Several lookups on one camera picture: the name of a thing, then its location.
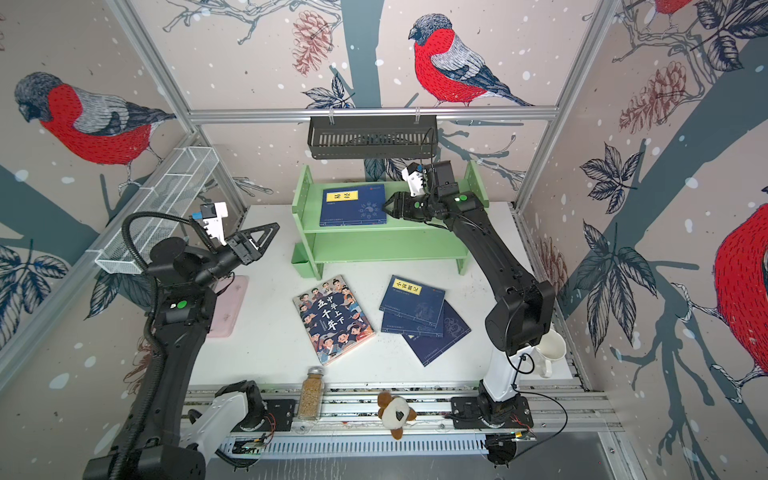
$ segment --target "white table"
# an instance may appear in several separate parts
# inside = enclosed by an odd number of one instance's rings
[[[499,236],[528,270],[523,243],[506,203],[488,209]],[[310,366],[319,365],[291,299],[318,282],[303,279],[290,264],[293,245],[300,241],[290,205],[252,206],[243,228],[277,222],[280,231],[264,257],[235,270],[250,278],[246,298],[232,335],[207,339],[192,370],[190,388],[226,385],[242,379],[260,386],[296,385]],[[494,348],[485,333],[485,316],[495,305],[491,287],[476,262],[464,276],[453,260],[415,262],[333,263],[324,278],[342,274],[377,332],[384,290],[393,274],[446,290],[445,299],[472,331],[439,358],[422,366],[400,335],[377,333],[326,367],[325,381],[338,388],[356,386],[476,386]],[[556,362],[551,380],[570,379],[565,359]],[[522,379],[541,379],[536,375]]]

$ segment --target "spice jar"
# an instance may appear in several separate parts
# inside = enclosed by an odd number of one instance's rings
[[[317,420],[320,417],[320,403],[323,401],[323,367],[310,367],[306,380],[301,386],[299,420]]]

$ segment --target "gray floor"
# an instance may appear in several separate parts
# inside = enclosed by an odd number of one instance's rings
[[[533,445],[525,442],[520,451]],[[561,433],[551,442],[494,468],[482,455],[402,456],[263,460],[248,472],[233,472],[218,458],[208,464],[208,480],[519,480],[589,478],[613,480],[597,433]]]

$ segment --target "green shelf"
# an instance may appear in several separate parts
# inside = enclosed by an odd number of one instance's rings
[[[374,183],[384,185],[387,198],[397,191],[408,191],[406,182]],[[354,188],[366,184],[315,184],[309,166],[304,166],[292,205],[293,217],[302,239],[294,249],[293,265],[302,277],[321,280],[324,263],[393,260],[456,260],[459,273],[466,271],[472,258],[469,250],[447,230],[391,217],[387,217],[387,222],[382,225],[319,225],[323,190]],[[458,184],[461,191],[471,190],[488,206],[488,195],[477,164],[469,163],[464,179]],[[439,220],[432,223],[442,224]]]

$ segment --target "colorful book cover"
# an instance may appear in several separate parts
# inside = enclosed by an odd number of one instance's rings
[[[443,317],[438,318],[437,326],[431,327],[423,323],[416,322],[404,316],[396,315],[392,312],[384,312],[382,318],[382,333],[398,333],[416,336],[436,336],[442,337]]]
[[[295,296],[293,305],[299,311],[306,334],[323,365],[375,334],[341,275]]]
[[[379,310],[437,327],[445,290],[392,275]]]
[[[442,310],[445,322],[442,338],[413,335],[402,336],[406,339],[411,350],[413,350],[423,366],[429,365],[434,359],[442,355],[444,351],[451,348],[454,343],[472,331],[448,302],[445,302]]]
[[[320,210],[320,226],[386,223],[386,213],[382,210],[385,195],[382,184],[325,189]]]

